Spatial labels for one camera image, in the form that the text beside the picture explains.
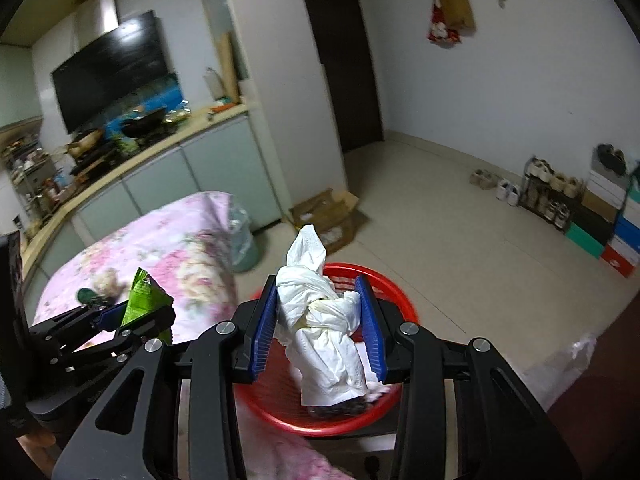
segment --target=floral tablecloth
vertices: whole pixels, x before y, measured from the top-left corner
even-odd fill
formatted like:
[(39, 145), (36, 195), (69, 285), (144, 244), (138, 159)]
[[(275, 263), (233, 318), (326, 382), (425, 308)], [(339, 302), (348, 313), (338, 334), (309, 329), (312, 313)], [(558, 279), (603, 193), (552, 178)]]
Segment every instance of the floral tablecloth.
[[(230, 270), (227, 227), (231, 195), (201, 192), (133, 221), (96, 242), (62, 266), (47, 284), (34, 323), (78, 306), (79, 288), (115, 269), (125, 301), (139, 267), (174, 298), (174, 343), (196, 339), (230, 319), (238, 304)], [(102, 333), (92, 343), (112, 334)], [(282, 433), (238, 406), (238, 424), (249, 478), (347, 479), (300, 437)]]

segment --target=silver screw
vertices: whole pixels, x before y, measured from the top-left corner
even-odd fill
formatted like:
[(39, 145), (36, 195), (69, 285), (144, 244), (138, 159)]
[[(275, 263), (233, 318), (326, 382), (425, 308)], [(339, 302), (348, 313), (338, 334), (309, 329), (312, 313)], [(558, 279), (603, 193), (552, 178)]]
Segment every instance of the silver screw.
[(220, 335), (231, 334), (236, 326), (231, 321), (221, 321), (216, 325), (216, 332)]
[(415, 323), (405, 322), (400, 325), (400, 332), (404, 335), (416, 335), (418, 333), (418, 326)]
[(491, 350), (491, 343), (482, 337), (474, 339), (473, 346), (479, 352), (488, 352)]
[(162, 341), (159, 339), (150, 339), (145, 343), (145, 350), (147, 352), (155, 352), (162, 348)]

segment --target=white crumpled tissue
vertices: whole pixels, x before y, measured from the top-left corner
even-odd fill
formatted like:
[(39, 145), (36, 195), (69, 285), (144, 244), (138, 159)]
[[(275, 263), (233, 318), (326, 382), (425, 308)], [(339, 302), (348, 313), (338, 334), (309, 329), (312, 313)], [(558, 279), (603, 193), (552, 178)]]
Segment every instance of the white crumpled tissue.
[(367, 393), (364, 368), (350, 338), (360, 326), (360, 295), (341, 298), (322, 275), (326, 250), (306, 225), (276, 275), (280, 298), (274, 332), (302, 374), (302, 405), (333, 406)]

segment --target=countertop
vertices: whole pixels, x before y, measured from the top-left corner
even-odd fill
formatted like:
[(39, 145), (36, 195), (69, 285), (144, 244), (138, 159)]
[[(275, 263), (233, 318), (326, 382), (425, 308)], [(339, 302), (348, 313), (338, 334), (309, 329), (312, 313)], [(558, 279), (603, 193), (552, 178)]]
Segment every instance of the countertop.
[(131, 157), (116, 168), (113, 168), (113, 170), (96, 180), (84, 191), (61, 205), (53, 214), (49, 222), (33, 237), (33, 240), (31, 240), (26, 247), (22, 248), (23, 277), (25, 279), (28, 277), (34, 265), (39, 260), (40, 255), (47, 248), (50, 241), (53, 240), (66, 218), (71, 216), (73, 212), (76, 211), (76, 209), (78, 209), (84, 202), (89, 200), (119, 177), (129, 173), (129, 171), (134, 170), (149, 159), (154, 158), (156, 155), (159, 155), (170, 147), (209, 129), (216, 124), (223, 123), (224, 121), (228, 121), (231, 118), (247, 112), (248, 108), (245, 104), (236, 105), (233, 108), (229, 108), (229, 110), (224, 110), (223, 112), (215, 114), (212, 121), (209, 121), (207, 117), (208, 111), (209, 107), (206, 107), (194, 112), (187, 121), (178, 127), (178, 131), (173, 135), (161, 140), (153, 146), (149, 146), (146, 150)]

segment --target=green plastic packet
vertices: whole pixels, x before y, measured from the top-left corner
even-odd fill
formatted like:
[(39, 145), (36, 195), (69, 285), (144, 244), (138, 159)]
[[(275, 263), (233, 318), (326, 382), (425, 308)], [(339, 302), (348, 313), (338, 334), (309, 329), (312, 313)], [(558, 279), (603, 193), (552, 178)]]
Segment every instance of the green plastic packet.
[[(129, 301), (127, 301), (127, 308), (124, 311), (120, 326), (124, 326), (140, 316), (153, 312), (161, 306), (171, 304), (174, 304), (174, 298), (169, 296), (164, 291), (164, 288), (158, 285), (158, 282), (156, 282), (145, 269), (138, 268), (133, 278)], [(167, 345), (171, 345), (174, 339), (171, 327), (163, 330), (158, 338)]]

